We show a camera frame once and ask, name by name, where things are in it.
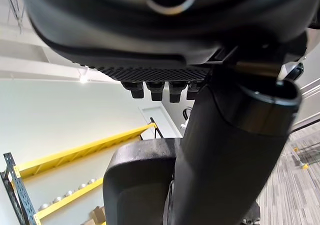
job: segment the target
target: black post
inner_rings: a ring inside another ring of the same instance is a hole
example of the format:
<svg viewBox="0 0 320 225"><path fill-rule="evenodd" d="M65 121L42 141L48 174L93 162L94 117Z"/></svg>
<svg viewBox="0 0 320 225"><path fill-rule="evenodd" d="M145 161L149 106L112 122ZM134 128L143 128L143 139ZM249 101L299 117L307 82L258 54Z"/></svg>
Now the black post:
<svg viewBox="0 0 320 225"><path fill-rule="evenodd" d="M160 132L160 129L158 128L158 125L156 124L155 120L153 119L153 117L150 117L150 120L152 123L154 123L156 125L156 128L154 129L154 138L156 139L156 132L158 132L160 138L164 138L164 136L162 135L162 133Z"/></svg>
<svg viewBox="0 0 320 225"><path fill-rule="evenodd" d="M177 153L170 224L240 224L280 156L300 102L290 81L215 69Z"/></svg>
<svg viewBox="0 0 320 225"><path fill-rule="evenodd" d="M15 213L18 216L20 224L36 225L36 221L34 219L34 214L36 214L36 211L32 205L32 202L31 202L30 197L27 193L27 190L24 185L24 182L22 181L22 178L16 176L16 173L14 170L14 166L16 165L15 160L12 157L12 154L10 152L3 154L3 156L4 156L4 159L6 162L6 167L12 176L12 181L14 183L14 186L16 188L18 198L19 198L19 203L18 203L18 200L17 200L16 196L14 195L15 193L14 192L12 193L12 191L10 190L10 186L8 184L8 186L6 186L6 190L8 192L9 197L10 197L13 208L15 209Z"/></svg>

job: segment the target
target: cardboard box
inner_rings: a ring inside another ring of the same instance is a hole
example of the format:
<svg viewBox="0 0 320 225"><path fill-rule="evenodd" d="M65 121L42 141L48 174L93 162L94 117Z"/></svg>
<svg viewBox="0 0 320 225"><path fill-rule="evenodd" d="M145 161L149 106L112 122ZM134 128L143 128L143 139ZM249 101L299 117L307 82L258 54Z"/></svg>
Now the cardboard box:
<svg viewBox="0 0 320 225"><path fill-rule="evenodd" d="M94 220L96 224L101 224L106 221L106 215L105 215L105 207L99 207L97 206L92 212L91 217Z"/></svg>
<svg viewBox="0 0 320 225"><path fill-rule="evenodd" d="M83 225L96 225L96 224L93 219L90 219L89 221L86 221Z"/></svg>

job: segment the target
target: yellow rack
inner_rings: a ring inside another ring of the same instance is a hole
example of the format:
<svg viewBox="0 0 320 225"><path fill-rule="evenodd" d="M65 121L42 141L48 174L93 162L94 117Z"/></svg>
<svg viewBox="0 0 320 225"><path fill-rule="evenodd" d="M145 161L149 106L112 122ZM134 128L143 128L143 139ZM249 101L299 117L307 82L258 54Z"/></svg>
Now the yellow rack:
<svg viewBox="0 0 320 225"><path fill-rule="evenodd" d="M75 147L70 150L16 165L13 169L17 178L26 179L43 173L44 171L64 165L66 163L73 162L87 155L97 153L114 145L123 142L129 142L130 140L135 140L141 133L149 128L157 128L157 125L155 123L150 123L146 126L142 126L124 133L120 133L118 135L94 141L83 146Z"/></svg>
<svg viewBox="0 0 320 225"><path fill-rule="evenodd" d="M33 215L34 220L37 225L41 225L40 219L52 214L53 212L57 211L58 209L62 208L63 206L71 203L72 201L80 198L81 196L85 195L89 191L99 187L103 183L103 178L98 179L97 181L87 185L86 187L76 191L75 193L71 194L70 196L65 197L61 201L52 204L51 206L47 207L44 210L38 211L36 214Z"/></svg>
<svg viewBox="0 0 320 225"><path fill-rule="evenodd" d="M71 163L77 159L83 158L87 155L100 152L106 148L121 144L123 142L131 142L135 141L139 138L140 134L146 131L149 128L157 129L157 125L153 122L148 125L120 133L118 135L114 135L108 138L104 138L98 141L91 142L89 144L75 147L66 151L62 151L50 156L46 156L34 161L26 162L20 165L13 166L13 171L18 180L30 178L32 176L38 175L50 169L56 168L58 166L64 165L66 163ZM41 210L35 214L33 214L33 219L37 225L41 225L41 219L52 214L63 206L71 203L72 201L80 198L84 194L89 191L97 188L103 183L103 178L98 179L97 181L87 185L86 187L74 192L68 197L65 197L61 201L52 204L44 210Z"/></svg>

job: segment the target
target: gray carpet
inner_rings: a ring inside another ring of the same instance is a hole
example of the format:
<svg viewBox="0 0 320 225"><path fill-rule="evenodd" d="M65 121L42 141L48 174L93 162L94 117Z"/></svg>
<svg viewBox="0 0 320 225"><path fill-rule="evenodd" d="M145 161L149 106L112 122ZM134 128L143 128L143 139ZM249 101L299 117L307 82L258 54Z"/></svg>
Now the gray carpet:
<svg viewBox="0 0 320 225"><path fill-rule="evenodd" d="M299 148L297 154L303 162L309 163L308 169L300 167L290 146ZM320 123L290 136L257 199L261 225L320 225L319 161Z"/></svg>

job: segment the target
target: cable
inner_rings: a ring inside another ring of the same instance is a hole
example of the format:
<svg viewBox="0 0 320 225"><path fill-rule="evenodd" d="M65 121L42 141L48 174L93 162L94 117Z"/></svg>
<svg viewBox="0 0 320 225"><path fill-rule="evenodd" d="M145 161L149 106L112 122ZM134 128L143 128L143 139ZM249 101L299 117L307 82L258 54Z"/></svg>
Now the cable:
<svg viewBox="0 0 320 225"><path fill-rule="evenodd" d="M191 106L187 106L183 111L182 111L182 115L184 117L184 120L187 120L189 118L187 111L191 112L192 107Z"/></svg>

